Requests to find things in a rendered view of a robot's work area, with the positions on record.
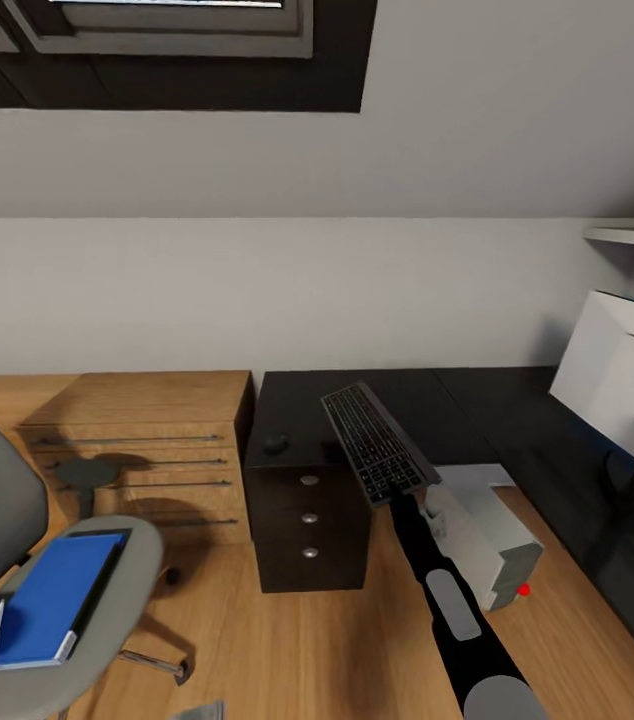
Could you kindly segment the folder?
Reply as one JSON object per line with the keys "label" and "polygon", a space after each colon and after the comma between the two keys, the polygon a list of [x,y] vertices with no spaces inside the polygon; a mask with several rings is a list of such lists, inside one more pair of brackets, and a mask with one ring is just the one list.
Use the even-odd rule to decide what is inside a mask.
{"label": "folder", "polygon": [[0,671],[66,662],[125,540],[124,534],[51,540],[4,607]]}

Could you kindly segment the keyboard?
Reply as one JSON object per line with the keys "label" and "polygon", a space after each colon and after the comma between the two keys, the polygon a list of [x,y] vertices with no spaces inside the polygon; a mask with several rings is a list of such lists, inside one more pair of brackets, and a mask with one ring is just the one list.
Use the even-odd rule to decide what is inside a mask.
{"label": "keyboard", "polygon": [[388,481],[393,481],[404,495],[440,485],[442,477],[435,466],[365,382],[321,399],[373,510],[392,501]]}

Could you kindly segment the monitor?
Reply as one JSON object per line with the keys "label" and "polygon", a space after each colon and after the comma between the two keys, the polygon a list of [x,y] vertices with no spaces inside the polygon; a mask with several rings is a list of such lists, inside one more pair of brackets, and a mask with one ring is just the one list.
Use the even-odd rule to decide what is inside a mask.
{"label": "monitor", "polygon": [[[579,418],[634,457],[634,299],[590,291],[549,392]],[[601,477],[615,500],[605,524],[634,528],[634,474],[619,492],[607,458]]]}

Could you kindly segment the mouse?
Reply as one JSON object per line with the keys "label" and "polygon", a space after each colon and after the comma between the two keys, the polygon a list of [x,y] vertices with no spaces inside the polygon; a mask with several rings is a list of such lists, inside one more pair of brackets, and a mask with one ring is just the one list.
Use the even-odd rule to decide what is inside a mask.
{"label": "mouse", "polygon": [[265,439],[263,443],[263,448],[265,450],[268,450],[270,452],[276,452],[282,449],[285,449],[286,446],[288,446],[290,443],[289,437],[286,434],[277,434],[275,436],[270,436],[269,438]]}

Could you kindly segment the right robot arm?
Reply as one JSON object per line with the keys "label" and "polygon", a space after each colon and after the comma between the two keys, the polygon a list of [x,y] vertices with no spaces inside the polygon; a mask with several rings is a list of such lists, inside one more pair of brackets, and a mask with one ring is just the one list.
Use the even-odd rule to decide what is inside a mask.
{"label": "right robot arm", "polygon": [[418,508],[388,481],[393,527],[434,616],[432,633],[464,720],[552,720],[478,609],[471,587],[436,541],[445,512]]}

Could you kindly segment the swivel chair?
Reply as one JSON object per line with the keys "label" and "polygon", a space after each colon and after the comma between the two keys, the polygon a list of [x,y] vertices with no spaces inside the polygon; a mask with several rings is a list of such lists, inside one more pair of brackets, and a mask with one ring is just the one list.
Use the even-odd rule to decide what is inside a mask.
{"label": "swivel chair", "polygon": [[[115,658],[173,674],[177,686],[189,679],[186,662],[173,664],[123,650],[157,580],[179,580],[181,570],[163,565],[165,541],[148,519],[126,514],[93,516],[95,488],[110,486],[120,470],[107,462],[75,459],[53,472],[59,482],[79,486],[79,522],[56,539],[124,534],[125,543],[63,665],[0,671],[0,720],[67,720],[69,708],[103,676]],[[34,547],[48,532],[48,494],[39,473],[0,431],[0,603],[12,600],[52,544]]]}

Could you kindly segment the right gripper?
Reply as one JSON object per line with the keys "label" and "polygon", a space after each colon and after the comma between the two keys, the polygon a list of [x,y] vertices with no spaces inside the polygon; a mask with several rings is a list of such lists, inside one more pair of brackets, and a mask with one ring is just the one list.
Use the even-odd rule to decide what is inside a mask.
{"label": "right gripper", "polygon": [[393,527],[407,557],[407,552],[413,544],[427,540],[435,542],[435,539],[420,515],[422,509],[418,508],[413,493],[404,495],[393,481],[388,481],[388,486],[392,496],[389,507]]}

